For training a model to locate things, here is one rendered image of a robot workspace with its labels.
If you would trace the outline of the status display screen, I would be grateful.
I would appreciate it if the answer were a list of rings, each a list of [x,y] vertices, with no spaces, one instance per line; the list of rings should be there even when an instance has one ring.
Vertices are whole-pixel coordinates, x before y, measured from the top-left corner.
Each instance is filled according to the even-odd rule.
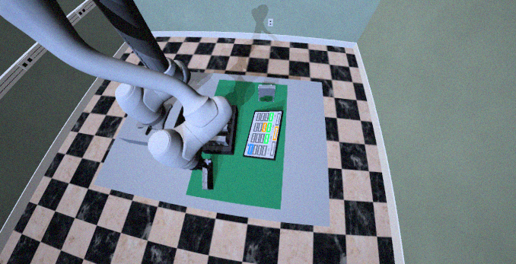
[[[276,160],[283,110],[254,111],[243,157]]]

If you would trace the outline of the green flat mat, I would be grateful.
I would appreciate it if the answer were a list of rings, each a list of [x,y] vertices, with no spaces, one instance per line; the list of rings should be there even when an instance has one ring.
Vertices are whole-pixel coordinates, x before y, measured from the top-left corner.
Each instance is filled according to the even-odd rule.
[[[202,189],[202,171],[193,170],[186,195],[242,205],[281,209],[288,85],[276,84],[274,102],[260,102],[258,85],[219,80],[215,96],[237,105],[234,155],[204,154],[213,162],[213,189]],[[243,157],[254,111],[283,110],[276,160]]]

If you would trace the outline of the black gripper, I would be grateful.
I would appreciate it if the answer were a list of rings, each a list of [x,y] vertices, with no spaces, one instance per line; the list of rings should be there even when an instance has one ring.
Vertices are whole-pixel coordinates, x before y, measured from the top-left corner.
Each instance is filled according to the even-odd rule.
[[[206,163],[206,164],[205,164]],[[201,170],[202,171],[202,168],[206,168],[207,170],[209,171],[212,171],[212,159],[209,158],[207,161],[205,159],[202,158],[201,154],[199,154],[199,163],[191,170]]]

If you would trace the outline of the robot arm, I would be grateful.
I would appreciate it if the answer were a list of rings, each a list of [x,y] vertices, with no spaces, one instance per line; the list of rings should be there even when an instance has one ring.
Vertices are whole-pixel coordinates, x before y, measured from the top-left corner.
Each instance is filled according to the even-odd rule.
[[[185,63],[165,57],[133,0],[93,2],[145,67],[89,46],[56,0],[0,0],[0,15],[77,70],[122,83],[115,92],[122,110],[139,121],[136,127],[143,128],[142,134],[158,130],[148,140],[154,159],[169,167],[193,169],[202,146],[230,121],[230,101],[203,96],[188,85],[190,70]],[[173,107],[164,102],[172,97],[182,103],[186,120],[174,130],[164,129]]]

